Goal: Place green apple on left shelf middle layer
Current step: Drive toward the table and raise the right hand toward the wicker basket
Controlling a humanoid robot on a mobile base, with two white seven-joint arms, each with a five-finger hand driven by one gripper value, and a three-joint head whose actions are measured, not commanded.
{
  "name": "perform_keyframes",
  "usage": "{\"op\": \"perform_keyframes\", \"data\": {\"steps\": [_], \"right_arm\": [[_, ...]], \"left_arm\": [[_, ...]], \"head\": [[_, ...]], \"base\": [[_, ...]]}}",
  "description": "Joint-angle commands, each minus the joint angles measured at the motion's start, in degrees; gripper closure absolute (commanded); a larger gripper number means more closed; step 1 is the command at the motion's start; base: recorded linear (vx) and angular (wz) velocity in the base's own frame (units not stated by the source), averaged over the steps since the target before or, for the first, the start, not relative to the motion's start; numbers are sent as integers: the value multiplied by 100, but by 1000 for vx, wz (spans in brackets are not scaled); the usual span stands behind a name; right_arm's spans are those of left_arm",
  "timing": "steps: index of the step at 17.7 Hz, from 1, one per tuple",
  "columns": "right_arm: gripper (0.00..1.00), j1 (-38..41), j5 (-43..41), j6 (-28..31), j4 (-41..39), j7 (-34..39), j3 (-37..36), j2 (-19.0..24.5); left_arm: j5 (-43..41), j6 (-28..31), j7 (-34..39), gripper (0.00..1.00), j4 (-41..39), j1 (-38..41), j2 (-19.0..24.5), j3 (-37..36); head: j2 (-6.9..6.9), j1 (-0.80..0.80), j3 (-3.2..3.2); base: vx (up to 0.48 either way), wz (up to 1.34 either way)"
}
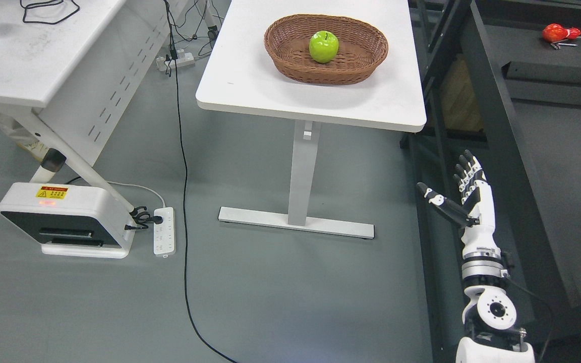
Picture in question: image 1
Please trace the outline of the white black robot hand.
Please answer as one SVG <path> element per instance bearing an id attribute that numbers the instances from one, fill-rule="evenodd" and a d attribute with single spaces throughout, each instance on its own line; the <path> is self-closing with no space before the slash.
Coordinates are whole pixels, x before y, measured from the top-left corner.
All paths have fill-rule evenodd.
<path id="1" fill-rule="evenodd" d="M 482 165 L 470 151 L 465 150 L 455 165 L 454 181 L 461 193 L 461 204 L 418 182 L 418 191 L 437 212 L 459 226 L 464 245 L 463 258 L 501 258 L 493 234 L 496 229 L 493 191 Z"/>

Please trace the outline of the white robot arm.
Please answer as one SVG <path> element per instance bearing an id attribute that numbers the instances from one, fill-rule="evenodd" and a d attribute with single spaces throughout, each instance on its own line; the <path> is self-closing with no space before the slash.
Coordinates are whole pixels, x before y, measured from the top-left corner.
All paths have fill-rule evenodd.
<path id="1" fill-rule="evenodd" d="M 465 335 L 458 344 L 456 362 L 534 362 L 524 328 L 516 325 L 517 311 L 505 291 L 510 277 L 509 253 L 500 258 L 481 252 L 464 258 L 464 293 L 470 299 L 462 313 Z"/>

